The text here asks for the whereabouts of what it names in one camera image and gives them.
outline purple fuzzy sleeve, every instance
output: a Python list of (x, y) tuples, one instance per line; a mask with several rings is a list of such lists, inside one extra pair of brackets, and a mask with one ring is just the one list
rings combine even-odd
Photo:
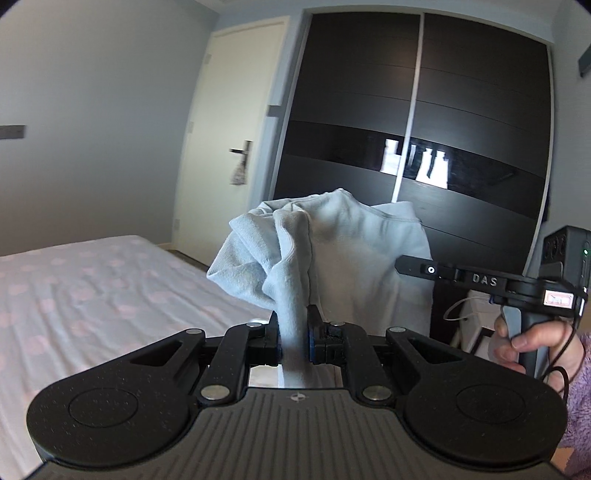
[(560, 446), (574, 448), (565, 473), (576, 480), (591, 480), (591, 335), (580, 338), (585, 358), (570, 383), (569, 422)]

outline bed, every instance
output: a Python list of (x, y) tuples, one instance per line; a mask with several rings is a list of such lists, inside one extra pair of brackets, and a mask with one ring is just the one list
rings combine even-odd
[[(219, 336), (268, 318), (138, 236), (0, 257), (0, 478), (40, 464), (25, 414), (52, 382), (190, 327)], [(251, 383), (273, 386), (259, 372)]]

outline controller handle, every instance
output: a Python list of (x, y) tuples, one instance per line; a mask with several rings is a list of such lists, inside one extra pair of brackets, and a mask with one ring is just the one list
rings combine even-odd
[[(548, 322), (554, 318), (541, 313), (525, 312), (515, 307), (505, 306), (502, 310), (510, 339), (526, 332), (537, 323)], [(539, 378), (546, 368), (547, 361), (547, 346), (542, 346), (534, 352), (523, 352), (519, 354), (519, 364), (525, 367), (525, 374), (528, 377)]]

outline gray wall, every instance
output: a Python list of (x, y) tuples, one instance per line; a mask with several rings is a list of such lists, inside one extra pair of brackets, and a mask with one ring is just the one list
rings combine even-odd
[(591, 15), (565, 0), (554, 23), (556, 129), (550, 176), (550, 211), (530, 265), (537, 275), (544, 237), (564, 225), (591, 229), (591, 76), (582, 79), (577, 61), (591, 44)]
[(0, 19), (0, 255), (104, 236), (169, 242), (217, 14), (194, 0), (20, 0)]

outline human hand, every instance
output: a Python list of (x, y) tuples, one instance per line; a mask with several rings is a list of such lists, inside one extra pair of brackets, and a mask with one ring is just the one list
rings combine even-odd
[[(525, 368), (517, 363), (519, 353), (532, 352), (541, 346), (547, 346), (549, 347), (548, 355), (551, 362), (568, 341), (572, 331), (573, 328), (567, 322), (552, 320), (538, 323), (527, 332), (509, 340), (509, 330), (505, 319), (499, 316), (495, 320), (495, 334), (493, 335), (493, 342), (495, 342), (493, 353), (496, 357), (496, 363), (524, 374)], [(555, 365), (564, 368), (572, 381), (581, 367), (584, 354), (583, 344), (579, 337), (575, 335)], [(562, 375), (559, 372), (552, 372), (548, 376), (548, 385), (560, 392), (564, 388)]]

